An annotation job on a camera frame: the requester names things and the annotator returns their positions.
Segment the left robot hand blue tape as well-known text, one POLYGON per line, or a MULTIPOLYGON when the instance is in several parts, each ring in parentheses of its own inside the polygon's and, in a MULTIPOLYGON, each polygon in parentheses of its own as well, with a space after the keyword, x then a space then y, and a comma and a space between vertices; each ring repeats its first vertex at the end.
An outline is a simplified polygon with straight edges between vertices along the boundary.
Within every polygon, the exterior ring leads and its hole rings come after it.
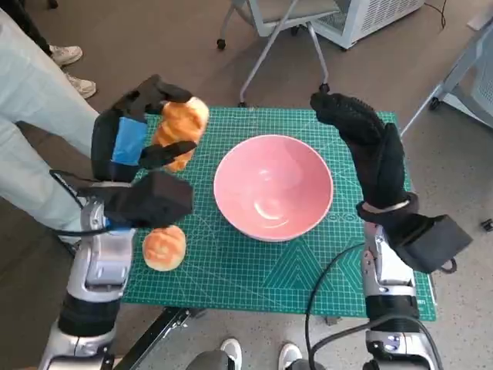
POLYGON ((137 172, 173 163, 196 148, 191 140, 165 146, 146 146, 147 113, 156 113, 164 102, 186 103, 191 92, 165 83, 157 74, 128 91, 96 118, 92 133, 92 174, 99 181, 129 183, 137 172))

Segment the right robot hand black glove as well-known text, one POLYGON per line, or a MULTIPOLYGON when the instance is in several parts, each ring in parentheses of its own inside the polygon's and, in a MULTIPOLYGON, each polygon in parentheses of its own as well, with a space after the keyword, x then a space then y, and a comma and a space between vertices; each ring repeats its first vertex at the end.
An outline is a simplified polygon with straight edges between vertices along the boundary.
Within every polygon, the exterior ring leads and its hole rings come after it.
POLYGON ((316 92, 310 106, 349 148, 367 204, 383 210, 407 200, 404 150, 394 124, 384 123, 365 102, 340 93, 316 92))

